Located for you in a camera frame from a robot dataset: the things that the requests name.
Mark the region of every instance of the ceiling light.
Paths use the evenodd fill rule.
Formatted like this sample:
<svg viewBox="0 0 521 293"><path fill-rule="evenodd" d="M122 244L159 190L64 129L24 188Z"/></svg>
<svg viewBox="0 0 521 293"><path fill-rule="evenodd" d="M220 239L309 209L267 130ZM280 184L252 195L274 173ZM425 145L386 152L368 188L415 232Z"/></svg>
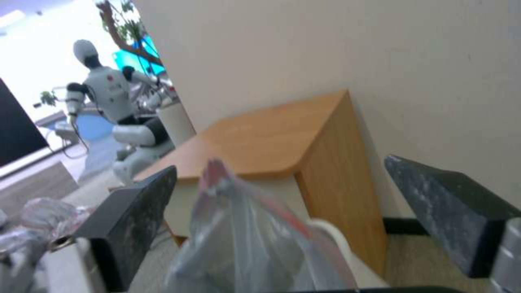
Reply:
<svg viewBox="0 0 521 293"><path fill-rule="evenodd" d="M19 20L22 20L25 16L25 13L19 10L11 11L8 14L0 17L0 28L9 26Z"/></svg>

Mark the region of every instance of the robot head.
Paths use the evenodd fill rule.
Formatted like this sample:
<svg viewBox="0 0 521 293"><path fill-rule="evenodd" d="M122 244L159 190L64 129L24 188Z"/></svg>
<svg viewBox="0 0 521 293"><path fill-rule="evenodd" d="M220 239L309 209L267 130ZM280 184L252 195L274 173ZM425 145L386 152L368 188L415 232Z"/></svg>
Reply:
<svg viewBox="0 0 521 293"><path fill-rule="evenodd" d="M90 69L100 67L100 60L96 47L87 40L77 40L74 42L74 55L85 66Z"/></svg>

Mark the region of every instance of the plastic bag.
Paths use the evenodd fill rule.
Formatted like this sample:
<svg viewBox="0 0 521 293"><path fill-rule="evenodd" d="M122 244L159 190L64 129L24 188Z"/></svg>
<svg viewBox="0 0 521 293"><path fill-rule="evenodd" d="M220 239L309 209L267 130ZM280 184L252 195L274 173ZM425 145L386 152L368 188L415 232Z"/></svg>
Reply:
<svg viewBox="0 0 521 293"><path fill-rule="evenodd" d="M22 252L36 263L47 249L48 234L43 230L17 227L12 231L0 235L0 251L9 254Z"/></svg>
<svg viewBox="0 0 521 293"><path fill-rule="evenodd" d="M49 239L72 234L91 215L91 210L51 198L35 198L22 209L22 225L46 231Z"/></svg>
<svg viewBox="0 0 521 293"><path fill-rule="evenodd" d="M355 288L338 247L284 204L210 161L191 238L163 292L282 292Z"/></svg>

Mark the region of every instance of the humanoid robot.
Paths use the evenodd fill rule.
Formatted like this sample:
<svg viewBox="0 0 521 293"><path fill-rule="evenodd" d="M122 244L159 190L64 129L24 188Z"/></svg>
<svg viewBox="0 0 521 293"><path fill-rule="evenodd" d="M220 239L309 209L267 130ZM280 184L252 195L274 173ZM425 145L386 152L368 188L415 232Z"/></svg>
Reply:
<svg viewBox="0 0 521 293"><path fill-rule="evenodd" d="M174 145L158 117L136 117L129 83L140 82L152 88L154 95L150 100L161 100L160 95L168 95L168 90L165 90L167 87L163 86L159 78L149 77L130 66L124 67L122 71L102 66L97 50L90 41L76 41L74 55L90 72L82 84L67 85L65 102L68 120L56 126L56 134L64 139L77 140L74 137L79 135L76 119L87 97L102 116L115 124L114 138L127 144L118 151L113 169L124 184L131 184L136 173L172 150Z"/></svg>

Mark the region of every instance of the black baseboard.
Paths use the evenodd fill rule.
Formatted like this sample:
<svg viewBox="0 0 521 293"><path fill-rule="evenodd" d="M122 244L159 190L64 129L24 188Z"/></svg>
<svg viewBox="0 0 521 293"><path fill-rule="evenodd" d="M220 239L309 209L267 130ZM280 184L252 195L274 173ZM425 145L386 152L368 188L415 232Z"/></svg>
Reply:
<svg viewBox="0 0 521 293"><path fill-rule="evenodd" d="M415 218L383 218L387 234L429 235Z"/></svg>

